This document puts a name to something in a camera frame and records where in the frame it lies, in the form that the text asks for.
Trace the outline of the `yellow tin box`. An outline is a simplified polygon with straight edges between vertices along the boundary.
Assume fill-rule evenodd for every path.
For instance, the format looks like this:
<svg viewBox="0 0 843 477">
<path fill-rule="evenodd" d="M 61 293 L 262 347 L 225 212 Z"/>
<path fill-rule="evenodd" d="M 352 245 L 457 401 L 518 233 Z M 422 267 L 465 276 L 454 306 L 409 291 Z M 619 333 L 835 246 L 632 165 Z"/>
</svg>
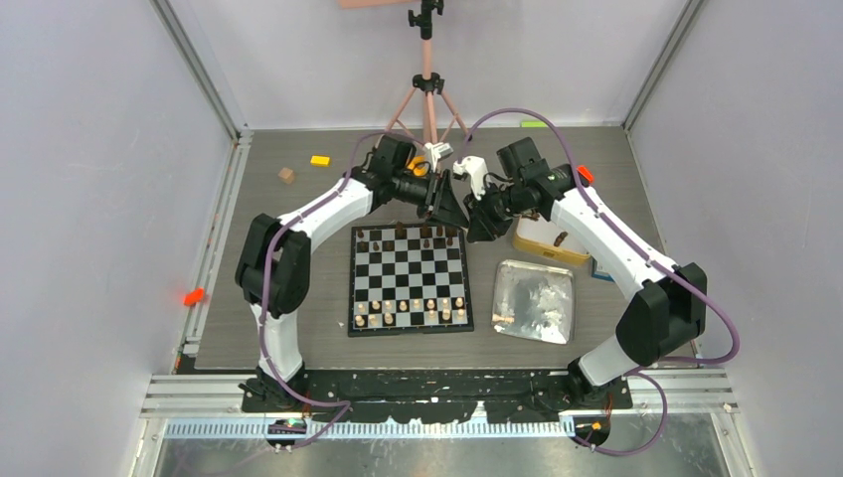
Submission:
<svg viewBox="0 0 843 477">
<path fill-rule="evenodd" d="M 516 249 L 556 262 L 574 266 L 586 264 L 591 259 L 590 253 L 569 232 L 562 245 L 554 247 L 554 240 L 562 231 L 565 230 L 542 218 L 538 220 L 521 218 L 516 224 L 512 243 Z"/>
</svg>

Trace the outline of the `black white chess board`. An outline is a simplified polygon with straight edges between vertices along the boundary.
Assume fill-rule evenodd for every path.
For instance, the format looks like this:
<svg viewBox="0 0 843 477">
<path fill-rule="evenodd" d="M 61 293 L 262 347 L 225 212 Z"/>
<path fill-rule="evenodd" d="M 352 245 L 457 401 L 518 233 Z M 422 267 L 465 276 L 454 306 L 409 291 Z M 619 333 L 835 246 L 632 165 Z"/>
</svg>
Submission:
<svg viewBox="0 0 843 477">
<path fill-rule="evenodd" d="M 349 337 L 474 330 L 463 230 L 351 229 Z"/>
</svg>

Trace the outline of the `silver metal tray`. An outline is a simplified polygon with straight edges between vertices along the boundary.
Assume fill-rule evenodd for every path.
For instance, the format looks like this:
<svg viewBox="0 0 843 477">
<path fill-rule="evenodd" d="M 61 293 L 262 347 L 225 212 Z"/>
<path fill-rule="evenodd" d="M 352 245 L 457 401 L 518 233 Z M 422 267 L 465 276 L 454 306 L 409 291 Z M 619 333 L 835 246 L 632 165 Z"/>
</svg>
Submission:
<svg viewBox="0 0 843 477">
<path fill-rule="evenodd" d="M 561 267 L 506 259 L 497 267 L 491 324 L 502 335 L 567 345 L 575 328 L 574 274 Z M 493 323 L 492 316 L 514 317 Z"/>
</svg>

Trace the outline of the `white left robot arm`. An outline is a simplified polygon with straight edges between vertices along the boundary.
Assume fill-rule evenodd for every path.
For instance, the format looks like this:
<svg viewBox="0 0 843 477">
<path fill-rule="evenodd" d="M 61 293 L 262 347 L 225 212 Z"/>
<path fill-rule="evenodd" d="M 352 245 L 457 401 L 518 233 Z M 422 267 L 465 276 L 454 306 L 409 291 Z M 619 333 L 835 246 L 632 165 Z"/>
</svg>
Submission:
<svg viewBox="0 0 843 477">
<path fill-rule="evenodd" d="M 280 217 L 256 216 L 247 233 L 235 282 L 257 327 L 260 390 L 282 411 L 309 401 L 300 380 L 297 310 L 310 288 L 312 253 L 323 242 L 392 200 L 416 207 L 428 224 L 447 229 L 469 225 L 450 172 L 437 169 L 453 153 L 448 143 L 417 145 L 399 133 L 373 137 L 376 143 L 364 163 L 351 162 L 325 193 Z"/>
</svg>

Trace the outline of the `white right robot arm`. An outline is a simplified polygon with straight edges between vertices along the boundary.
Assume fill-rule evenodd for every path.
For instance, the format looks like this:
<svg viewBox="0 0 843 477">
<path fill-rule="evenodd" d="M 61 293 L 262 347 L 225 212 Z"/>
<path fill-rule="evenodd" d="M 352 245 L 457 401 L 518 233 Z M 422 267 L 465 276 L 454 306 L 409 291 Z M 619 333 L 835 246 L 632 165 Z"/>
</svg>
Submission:
<svg viewBox="0 0 843 477">
<path fill-rule="evenodd" d="M 499 149 L 497 157 L 502 185 L 487 183 L 480 157 L 452 166 L 457 179 L 470 182 L 463 200 L 469 241 L 493 241 L 517 216 L 538 214 L 582 244 L 628 301 L 613 334 L 568 364 L 565 388 L 573 403 L 595 406 L 607 385 L 703 333 L 707 276 L 699 265 L 680 266 L 651 247 L 603 202 L 584 167 L 550 167 L 531 138 Z"/>
</svg>

